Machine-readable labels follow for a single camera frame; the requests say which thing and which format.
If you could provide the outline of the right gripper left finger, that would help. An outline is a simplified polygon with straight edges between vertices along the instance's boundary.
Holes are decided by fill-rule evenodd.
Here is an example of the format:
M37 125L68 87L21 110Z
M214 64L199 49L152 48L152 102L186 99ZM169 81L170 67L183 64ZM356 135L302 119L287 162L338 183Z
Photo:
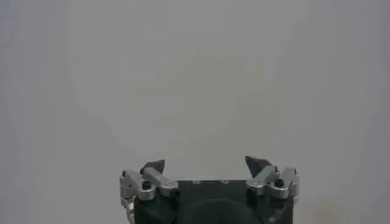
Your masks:
M125 200L137 198L141 201L153 200L159 193L163 197L179 196L179 182L163 175L165 160L146 163L139 171L123 170L119 178L119 195Z

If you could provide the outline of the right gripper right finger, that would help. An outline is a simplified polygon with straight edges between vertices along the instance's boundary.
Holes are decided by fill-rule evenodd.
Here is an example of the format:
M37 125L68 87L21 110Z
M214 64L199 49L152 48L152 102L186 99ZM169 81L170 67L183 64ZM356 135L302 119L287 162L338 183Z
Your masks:
M246 180L246 187L257 197L268 194L276 200L299 197L299 174L295 167L280 171L265 158L245 156L245 162L252 176Z

